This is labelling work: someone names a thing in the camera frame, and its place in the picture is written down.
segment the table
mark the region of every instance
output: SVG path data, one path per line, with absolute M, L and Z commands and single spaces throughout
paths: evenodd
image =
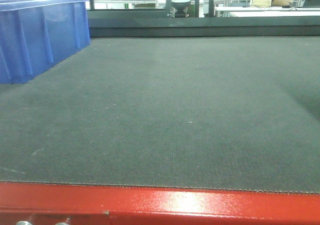
M 283 8 L 280 6 L 271 6 L 271 7 L 241 7 L 241 6 L 218 6 L 214 8 L 215 17 L 221 17 L 221 13 L 224 14 L 230 12 L 263 12 L 263 11 L 281 11 L 281 12 L 310 12 L 310 11 L 320 11 L 320 7 L 289 7 Z
M 231 17 L 295 17 L 320 16 L 320 11 L 233 11 Z

